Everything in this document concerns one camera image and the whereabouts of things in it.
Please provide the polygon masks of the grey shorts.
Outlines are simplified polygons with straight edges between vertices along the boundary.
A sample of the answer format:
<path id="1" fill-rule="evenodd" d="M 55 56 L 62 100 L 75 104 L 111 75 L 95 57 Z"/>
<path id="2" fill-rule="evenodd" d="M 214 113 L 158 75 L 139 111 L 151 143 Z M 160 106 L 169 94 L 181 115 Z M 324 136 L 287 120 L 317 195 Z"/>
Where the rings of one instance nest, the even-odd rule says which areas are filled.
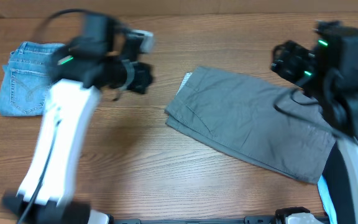
<path id="1" fill-rule="evenodd" d="M 281 86 L 211 67 L 188 73 L 168 104 L 167 125 L 236 159 L 316 184 L 335 140 L 279 113 Z"/>

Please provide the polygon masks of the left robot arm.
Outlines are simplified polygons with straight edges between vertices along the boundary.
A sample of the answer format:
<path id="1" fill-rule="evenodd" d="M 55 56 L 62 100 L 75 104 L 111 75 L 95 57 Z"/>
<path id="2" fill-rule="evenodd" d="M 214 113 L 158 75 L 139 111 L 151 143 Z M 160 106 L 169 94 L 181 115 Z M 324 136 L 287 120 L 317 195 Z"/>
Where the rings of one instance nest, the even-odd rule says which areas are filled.
<path id="1" fill-rule="evenodd" d="M 113 16 L 83 14 L 81 34 L 48 62 L 52 85 L 29 170 L 17 192 L 6 192 L 1 200 L 19 223 L 114 221 L 88 203 L 73 201 L 77 165 L 102 88 L 145 94 L 152 83 L 152 67 L 139 57 L 152 51 L 155 38 Z"/>

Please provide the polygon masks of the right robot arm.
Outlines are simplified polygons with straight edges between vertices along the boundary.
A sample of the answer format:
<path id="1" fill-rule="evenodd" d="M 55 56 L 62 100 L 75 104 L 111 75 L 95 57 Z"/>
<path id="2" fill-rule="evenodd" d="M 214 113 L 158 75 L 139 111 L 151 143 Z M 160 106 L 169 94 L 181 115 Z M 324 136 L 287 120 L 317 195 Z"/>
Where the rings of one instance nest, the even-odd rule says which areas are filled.
<path id="1" fill-rule="evenodd" d="M 358 28 L 339 21 L 318 22 L 317 44 L 277 45 L 271 69 L 319 105 L 336 137 L 320 186 L 327 216 L 320 222 L 358 223 Z"/>

